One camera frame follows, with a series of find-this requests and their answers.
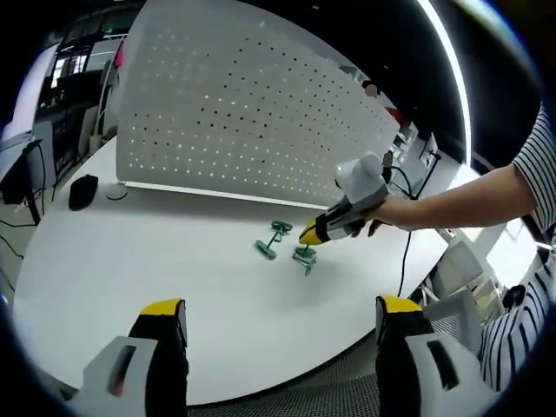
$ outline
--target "sleeve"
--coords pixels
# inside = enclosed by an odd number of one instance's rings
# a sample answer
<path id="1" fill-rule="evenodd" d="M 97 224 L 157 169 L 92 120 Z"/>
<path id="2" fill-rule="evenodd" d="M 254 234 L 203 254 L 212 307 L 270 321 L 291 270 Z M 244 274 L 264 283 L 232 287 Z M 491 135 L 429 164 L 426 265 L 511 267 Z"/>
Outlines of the sleeve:
<path id="1" fill-rule="evenodd" d="M 525 177 L 534 194 L 537 208 L 533 216 L 544 232 L 556 222 L 556 144 L 542 104 L 533 131 L 513 165 Z"/>

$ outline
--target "white pegboard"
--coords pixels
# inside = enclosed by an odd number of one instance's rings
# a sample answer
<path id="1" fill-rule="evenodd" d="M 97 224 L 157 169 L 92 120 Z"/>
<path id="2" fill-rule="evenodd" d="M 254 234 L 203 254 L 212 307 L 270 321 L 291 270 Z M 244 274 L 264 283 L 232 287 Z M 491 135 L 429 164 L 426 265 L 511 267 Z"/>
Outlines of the white pegboard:
<path id="1" fill-rule="evenodd" d="M 329 205 L 335 164 L 382 155 L 399 129 L 332 63 L 214 5 L 159 9 L 131 65 L 120 181 Z"/>

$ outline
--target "round table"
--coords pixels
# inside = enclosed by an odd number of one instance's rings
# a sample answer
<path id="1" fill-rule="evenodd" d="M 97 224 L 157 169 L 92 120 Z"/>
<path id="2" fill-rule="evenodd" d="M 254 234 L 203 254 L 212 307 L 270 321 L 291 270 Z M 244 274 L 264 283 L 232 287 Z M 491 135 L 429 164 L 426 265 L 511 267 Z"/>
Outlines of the round table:
<path id="1" fill-rule="evenodd" d="M 85 174 L 99 186 L 92 204 L 68 209 L 70 185 Z M 154 301 L 187 305 L 188 404 L 230 400 L 318 367 L 374 329 L 375 297 L 396 294 L 407 233 L 316 248 L 309 276 L 292 259 L 311 208 L 130 188 L 116 179 L 116 139 L 60 189 L 25 254 L 13 306 L 17 332 L 45 372 L 80 387 L 83 368 Z M 270 223 L 294 225 L 269 261 L 254 248 Z M 444 253 L 434 230 L 414 233 L 403 295 Z"/>

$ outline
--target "black mouse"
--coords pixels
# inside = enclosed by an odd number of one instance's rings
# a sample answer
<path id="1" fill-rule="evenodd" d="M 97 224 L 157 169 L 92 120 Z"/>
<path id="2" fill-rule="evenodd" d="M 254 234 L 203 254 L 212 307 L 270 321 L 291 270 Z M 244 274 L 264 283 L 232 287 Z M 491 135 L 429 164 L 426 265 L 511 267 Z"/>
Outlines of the black mouse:
<path id="1" fill-rule="evenodd" d="M 73 181 L 69 189 L 69 209 L 78 211 L 87 208 L 93 202 L 97 188 L 97 176 L 86 175 Z"/>

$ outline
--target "striped shirt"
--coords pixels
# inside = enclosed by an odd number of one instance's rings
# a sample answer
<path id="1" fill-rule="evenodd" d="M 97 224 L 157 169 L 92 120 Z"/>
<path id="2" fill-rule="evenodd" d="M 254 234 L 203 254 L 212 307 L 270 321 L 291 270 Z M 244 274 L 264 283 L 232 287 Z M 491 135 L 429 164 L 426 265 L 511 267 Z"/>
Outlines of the striped shirt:
<path id="1" fill-rule="evenodd" d="M 533 131 L 513 160 L 531 188 L 537 207 L 533 218 L 543 231 L 556 222 L 556 144 L 543 106 Z M 556 234 L 553 236 L 553 248 Z M 524 363 L 556 297 L 556 253 L 525 282 L 524 301 L 482 329 L 479 359 L 483 379 L 502 391 Z"/>

